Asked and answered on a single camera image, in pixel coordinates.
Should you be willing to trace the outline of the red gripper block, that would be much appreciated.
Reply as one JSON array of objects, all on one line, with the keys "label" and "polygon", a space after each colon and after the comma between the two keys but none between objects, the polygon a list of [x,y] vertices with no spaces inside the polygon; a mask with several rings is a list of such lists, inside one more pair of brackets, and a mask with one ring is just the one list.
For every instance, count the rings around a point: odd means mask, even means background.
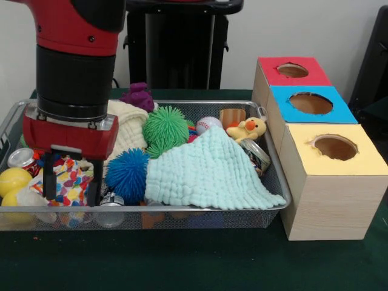
[{"label": "red gripper block", "polygon": [[56,156],[60,156],[56,151],[74,153],[88,159],[93,165],[93,179],[89,183],[87,204],[89,207],[98,206],[104,160],[113,152],[118,126],[118,117],[115,115],[107,115],[97,122],[43,118],[36,104],[28,104],[24,111],[22,132],[29,147],[46,152],[43,166],[43,197],[48,200],[56,197],[56,174],[53,168]]}]

